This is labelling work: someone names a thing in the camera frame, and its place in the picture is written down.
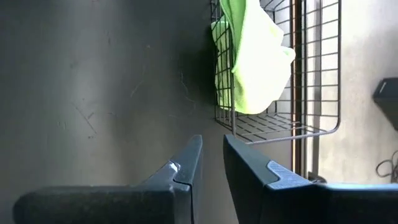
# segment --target green cloth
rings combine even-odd
[[[220,0],[224,16],[211,24],[213,40],[219,54],[215,84],[218,105],[231,106],[230,56],[234,62],[235,110],[244,114],[263,112],[281,96],[290,78],[293,49],[282,47],[283,31],[261,8],[258,0]],[[231,28],[233,49],[229,48]]]

